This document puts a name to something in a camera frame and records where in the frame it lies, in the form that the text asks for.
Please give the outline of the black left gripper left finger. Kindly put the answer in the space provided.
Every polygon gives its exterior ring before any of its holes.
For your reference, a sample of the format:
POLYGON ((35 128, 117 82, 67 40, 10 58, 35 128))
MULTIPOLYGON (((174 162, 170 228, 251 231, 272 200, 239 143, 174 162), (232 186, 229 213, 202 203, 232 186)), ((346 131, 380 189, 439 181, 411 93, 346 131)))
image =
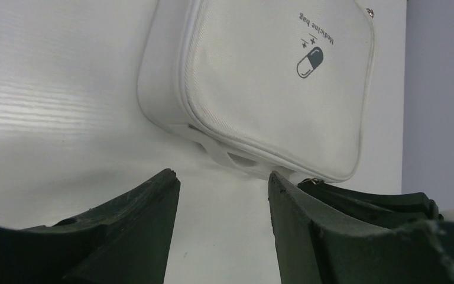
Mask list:
POLYGON ((164 169, 50 227, 0 227, 0 283, 163 283, 179 195, 164 169))

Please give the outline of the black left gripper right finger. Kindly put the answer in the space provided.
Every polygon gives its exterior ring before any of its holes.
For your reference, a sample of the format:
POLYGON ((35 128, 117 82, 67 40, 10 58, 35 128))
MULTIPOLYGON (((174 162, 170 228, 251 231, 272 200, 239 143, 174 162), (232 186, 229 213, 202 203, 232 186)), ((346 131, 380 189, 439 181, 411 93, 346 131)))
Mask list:
POLYGON ((272 172, 268 201, 282 283, 454 283, 454 221, 363 222, 272 172))

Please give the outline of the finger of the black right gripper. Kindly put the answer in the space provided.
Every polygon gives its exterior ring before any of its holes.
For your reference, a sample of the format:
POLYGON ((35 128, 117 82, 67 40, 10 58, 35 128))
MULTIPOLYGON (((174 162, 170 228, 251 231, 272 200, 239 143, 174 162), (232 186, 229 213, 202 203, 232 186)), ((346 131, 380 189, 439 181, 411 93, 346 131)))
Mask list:
POLYGON ((319 179, 305 179, 297 187, 335 210, 383 228, 443 219, 435 201, 422 192, 379 195, 339 188, 319 179))

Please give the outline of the grey storage box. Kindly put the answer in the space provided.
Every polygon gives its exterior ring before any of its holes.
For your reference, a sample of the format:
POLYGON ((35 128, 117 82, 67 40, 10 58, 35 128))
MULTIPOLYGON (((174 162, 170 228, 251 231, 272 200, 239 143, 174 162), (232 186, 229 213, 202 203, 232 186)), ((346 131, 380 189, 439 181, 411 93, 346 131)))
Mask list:
POLYGON ((158 1, 143 114, 260 178, 353 176, 375 59, 360 1, 158 1))

